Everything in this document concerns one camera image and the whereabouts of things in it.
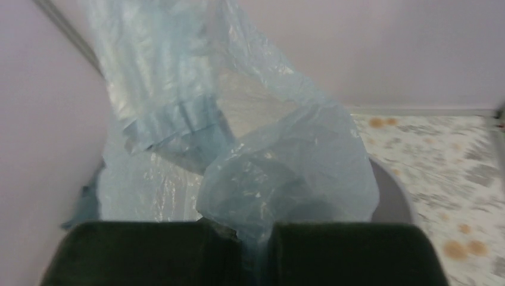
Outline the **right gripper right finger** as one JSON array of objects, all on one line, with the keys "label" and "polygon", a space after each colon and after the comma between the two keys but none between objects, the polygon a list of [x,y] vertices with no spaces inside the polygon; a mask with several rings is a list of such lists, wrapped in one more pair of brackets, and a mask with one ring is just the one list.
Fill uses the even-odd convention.
[{"label": "right gripper right finger", "polygon": [[278,223],[268,244],[269,285],[448,285],[417,226]]}]

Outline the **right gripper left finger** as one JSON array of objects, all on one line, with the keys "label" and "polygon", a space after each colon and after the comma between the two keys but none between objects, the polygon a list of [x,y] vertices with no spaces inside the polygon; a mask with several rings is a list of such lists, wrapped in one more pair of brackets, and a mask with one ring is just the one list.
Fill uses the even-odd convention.
[{"label": "right gripper left finger", "polygon": [[59,244],[42,285],[244,285],[235,231],[210,220],[86,222]]}]

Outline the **light blue plastic trash bag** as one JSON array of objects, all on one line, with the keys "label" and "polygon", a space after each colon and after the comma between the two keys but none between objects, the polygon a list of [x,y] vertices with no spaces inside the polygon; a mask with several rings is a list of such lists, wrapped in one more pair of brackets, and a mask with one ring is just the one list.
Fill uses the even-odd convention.
[{"label": "light blue plastic trash bag", "polygon": [[370,222],[379,188],[350,113],[236,1],[84,1],[113,108],[88,220],[195,220],[265,243],[272,225]]}]

